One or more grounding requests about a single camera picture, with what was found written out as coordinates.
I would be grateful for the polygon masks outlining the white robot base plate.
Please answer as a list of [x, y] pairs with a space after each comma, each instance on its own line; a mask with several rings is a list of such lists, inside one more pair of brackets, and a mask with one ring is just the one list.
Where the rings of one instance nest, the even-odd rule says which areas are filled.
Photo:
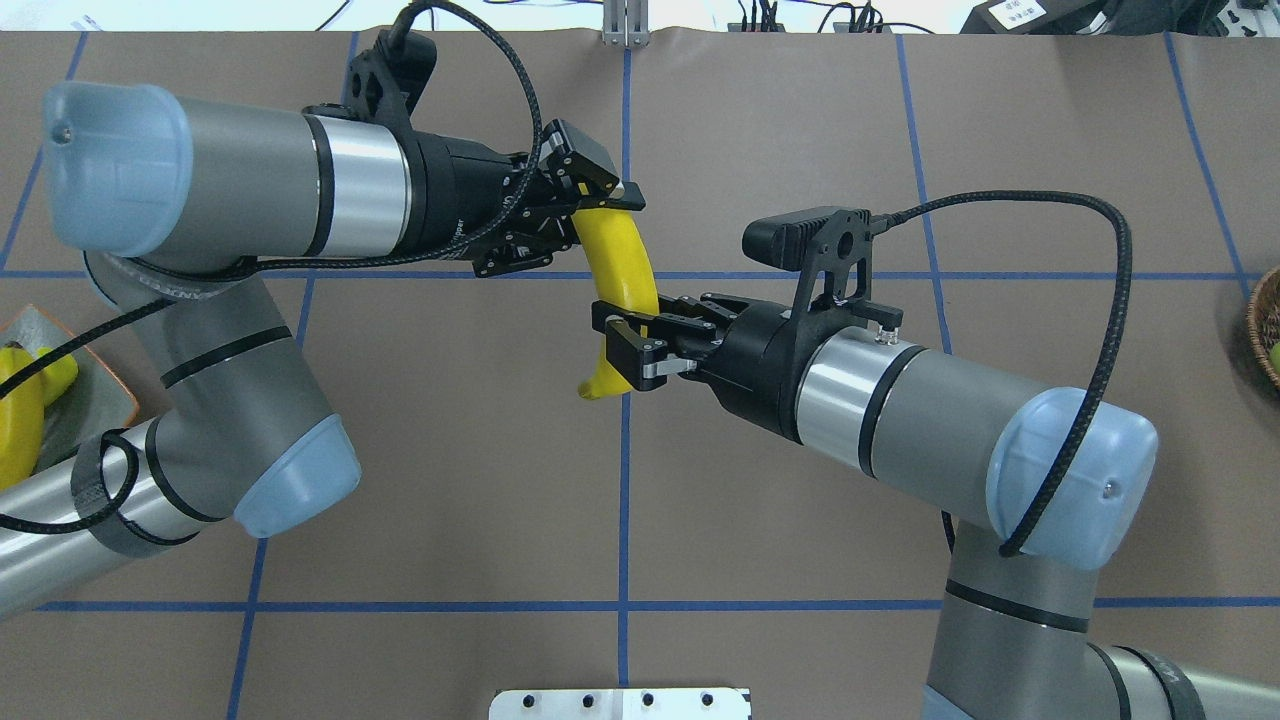
[[489, 719], [751, 719], [748, 689], [730, 687], [511, 689]]

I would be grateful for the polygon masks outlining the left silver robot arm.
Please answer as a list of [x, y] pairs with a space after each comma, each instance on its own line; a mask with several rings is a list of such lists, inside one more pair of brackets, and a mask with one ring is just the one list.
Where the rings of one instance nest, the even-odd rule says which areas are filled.
[[531, 152], [417, 132], [416, 92], [353, 73], [343, 101], [283, 111], [152, 85], [61, 82], [44, 99], [55, 236], [134, 332], [170, 409], [93, 430], [3, 492], [3, 615], [232, 518], [257, 538], [349, 495], [361, 468], [262, 274], [471, 263], [538, 269], [598, 237], [640, 188], [573, 126]]

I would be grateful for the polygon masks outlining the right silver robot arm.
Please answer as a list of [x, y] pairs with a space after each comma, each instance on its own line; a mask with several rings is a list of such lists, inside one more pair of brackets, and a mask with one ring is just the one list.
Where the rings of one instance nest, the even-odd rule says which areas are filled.
[[1155, 469], [1153, 425], [1100, 405], [1005, 557], [1085, 395], [901, 341], [901, 315], [705, 293], [660, 297], [654, 314], [596, 301], [591, 324], [634, 388], [703, 382], [727, 411], [952, 516], [924, 719], [1275, 719], [1274, 687], [1088, 639], [1100, 569]]

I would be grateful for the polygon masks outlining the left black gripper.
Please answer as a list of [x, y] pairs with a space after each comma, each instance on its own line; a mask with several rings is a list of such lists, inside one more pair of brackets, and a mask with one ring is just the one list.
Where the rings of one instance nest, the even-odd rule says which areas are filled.
[[[484, 227], [515, 193], [526, 152], [503, 154], [467, 140], [416, 132], [412, 147], [422, 161], [413, 178], [415, 208], [404, 229], [407, 255], [436, 254]], [[490, 233], [458, 247], [479, 278], [549, 266], [576, 245], [567, 217], [552, 217], [559, 202], [575, 209], [641, 211], [639, 184], [621, 178], [609, 151], [572, 123], [556, 118], [545, 127], [540, 173], [524, 202]]]

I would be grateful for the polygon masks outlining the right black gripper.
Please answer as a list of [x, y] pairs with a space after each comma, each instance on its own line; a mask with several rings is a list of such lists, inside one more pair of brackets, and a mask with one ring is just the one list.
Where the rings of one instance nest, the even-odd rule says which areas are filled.
[[[604, 334], [609, 365], [639, 392], [692, 372], [728, 413], [790, 441], [799, 439], [797, 396], [817, 350], [841, 329], [841, 309], [808, 311], [731, 295], [659, 296], [653, 313], [596, 300], [591, 328]], [[644, 331], [648, 337], [641, 336]], [[663, 340], [719, 343], [698, 363]]]

